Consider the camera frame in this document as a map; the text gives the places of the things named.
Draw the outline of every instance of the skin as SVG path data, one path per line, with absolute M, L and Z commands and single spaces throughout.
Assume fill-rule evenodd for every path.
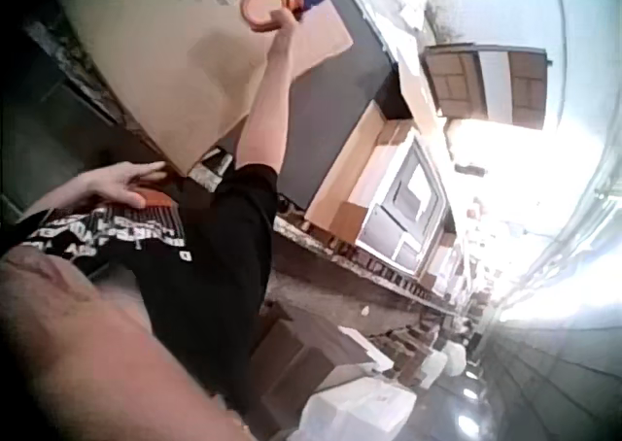
M 240 137 L 237 165 L 279 172 L 287 143 L 296 21 L 282 26 L 268 53 L 259 93 Z M 24 216 L 70 207 L 93 195 L 141 209 L 134 191 L 164 177 L 163 162 L 121 163 L 84 173 L 45 195 Z M 102 298 L 70 262 L 19 246 L 0 261 L 0 326 L 51 420 L 81 440 L 248 440 L 158 341 Z

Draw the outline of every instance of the person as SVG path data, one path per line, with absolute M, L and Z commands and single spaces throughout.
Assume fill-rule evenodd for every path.
M 236 169 L 207 211 L 141 187 L 165 176 L 163 162 L 124 162 L 48 193 L 3 236 L 2 337 L 28 400 L 62 437 L 248 439 L 210 395 L 239 413 L 249 404 L 297 27 L 288 10 L 272 17 L 280 29 Z M 102 277 L 134 281 L 148 316 L 109 300 Z

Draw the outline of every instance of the tape roll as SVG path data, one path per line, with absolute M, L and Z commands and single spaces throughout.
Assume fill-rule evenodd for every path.
M 254 31 L 270 31 L 275 28 L 270 18 L 272 11 L 294 8 L 294 0 L 239 0 L 239 4 L 240 15 Z

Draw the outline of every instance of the cardboard sheet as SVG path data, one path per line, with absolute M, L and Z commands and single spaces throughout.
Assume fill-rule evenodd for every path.
M 183 174 L 244 118 L 273 33 L 250 31 L 236 0 L 59 0 L 122 104 Z M 327 1 L 305 15 L 296 75 L 352 46 Z

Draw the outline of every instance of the black t-shirt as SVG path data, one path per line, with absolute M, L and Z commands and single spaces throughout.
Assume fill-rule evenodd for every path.
M 226 177 L 206 211 L 150 204 L 39 213 L 3 239 L 73 261 L 87 276 L 131 270 L 154 335 L 207 390 L 243 412 L 255 321 L 270 273 L 277 175 L 249 165 Z

